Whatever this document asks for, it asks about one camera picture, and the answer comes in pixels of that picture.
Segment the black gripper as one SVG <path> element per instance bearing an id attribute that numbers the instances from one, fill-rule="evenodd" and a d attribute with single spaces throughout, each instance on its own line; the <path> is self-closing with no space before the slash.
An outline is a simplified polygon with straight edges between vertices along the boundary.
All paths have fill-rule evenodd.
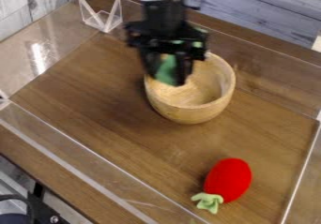
<path id="1" fill-rule="evenodd" d="M 139 50 L 150 76 L 155 77 L 160 67 L 160 53 L 174 54 L 175 85 L 182 86 L 192 72 L 192 60 L 204 60 L 208 32 L 187 22 L 182 22 L 172 32 L 150 30 L 144 21 L 128 22 L 124 30 L 127 43 Z"/>

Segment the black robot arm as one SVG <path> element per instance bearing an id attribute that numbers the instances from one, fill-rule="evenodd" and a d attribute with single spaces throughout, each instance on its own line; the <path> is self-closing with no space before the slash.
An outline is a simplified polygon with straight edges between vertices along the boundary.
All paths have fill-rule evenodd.
<path id="1" fill-rule="evenodd" d="M 195 61 L 206 59 L 208 33 L 187 20 L 184 0 L 139 0 L 143 19 L 125 24 L 127 43 L 138 50 L 147 74 L 182 86 Z"/>

